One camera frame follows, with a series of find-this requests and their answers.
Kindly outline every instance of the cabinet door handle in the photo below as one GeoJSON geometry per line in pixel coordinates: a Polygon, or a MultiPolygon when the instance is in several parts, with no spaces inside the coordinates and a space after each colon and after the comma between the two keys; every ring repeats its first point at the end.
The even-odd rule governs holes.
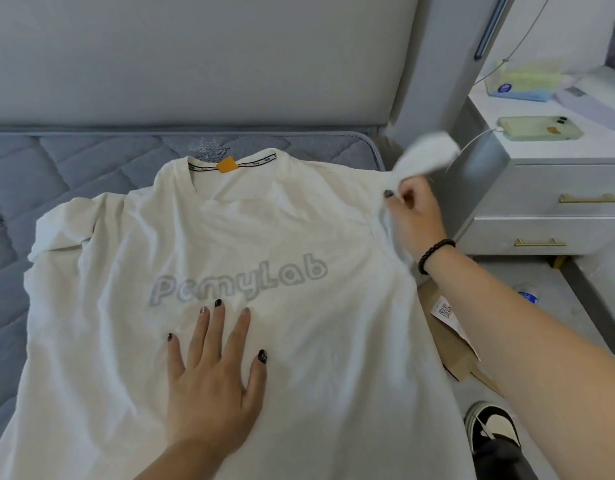
{"type": "Polygon", "coordinates": [[[572,197],[569,194],[561,194],[558,198],[559,203],[615,203],[614,194],[603,194],[601,197],[582,198],[572,197]]]}
{"type": "Polygon", "coordinates": [[[520,237],[514,243],[515,248],[562,248],[567,246],[565,242],[558,242],[555,238],[549,242],[525,242],[520,237]]]}

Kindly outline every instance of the mattress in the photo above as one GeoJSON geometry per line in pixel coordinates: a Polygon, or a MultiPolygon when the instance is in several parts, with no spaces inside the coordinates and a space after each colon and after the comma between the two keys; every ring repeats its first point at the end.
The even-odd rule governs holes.
{"type": "Polygon", "coordinates": [[[0,134],[0,436],[15,408],[26,359],[28,296],[23,273],[35,223],[74,197],[150,186],[168,161],[218,162],[265,148],[295,158],[384,170],[371,140],[355,132],[134,132],[0,134]]]}

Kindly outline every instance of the floor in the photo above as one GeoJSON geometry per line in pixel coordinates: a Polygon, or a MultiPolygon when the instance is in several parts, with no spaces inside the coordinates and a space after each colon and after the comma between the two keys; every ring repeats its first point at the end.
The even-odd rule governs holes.
{"type": "MultiPolygon", "coordinates": [[[[594,323],[591,322],[560,271],[550,268],[546,261],[539,258],[521,260],[518,258],[497,258],[496,260],[481,262],[481,265],[510,286],[524,282],[538,286],[540,290],[539,306],[541,308],[561,322],[571,326],[592,343],[608,350],[594,323]]],[[[534,468],[536,476],[540,480],[559,479],[543,456],[543,453],[541,453],[534,441],[529,437],[527,430],[514,416],[507,401],[471,376],[459,383],[449,373],[447,375],[463,414],[476,401],[490,401],[505,407],[512,413],[515,419],[523,452],[532,468],[534,468]]]]}

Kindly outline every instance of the nightstand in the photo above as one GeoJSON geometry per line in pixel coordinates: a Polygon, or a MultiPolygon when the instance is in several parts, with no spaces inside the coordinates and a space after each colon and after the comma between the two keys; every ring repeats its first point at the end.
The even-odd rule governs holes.
{"type": "Polygon", "coordinates": [[[585,255],[615,239],[615,131],[545,103],[475,86],[451,135],[463,147],[501,116],[571,119],[575,141],[510,141],[490,133],[432,176],[447,232],[468,255],[585,255]]]}

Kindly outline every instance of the phone case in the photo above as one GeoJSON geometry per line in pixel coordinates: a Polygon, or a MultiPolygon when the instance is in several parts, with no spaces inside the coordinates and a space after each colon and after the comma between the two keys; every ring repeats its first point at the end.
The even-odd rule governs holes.
{"type": "Polygon", "coordinates": [[[512,141],[564,141],[583,136],[565,116],[511,116],[499,118],[498,124],[512,141]]]}

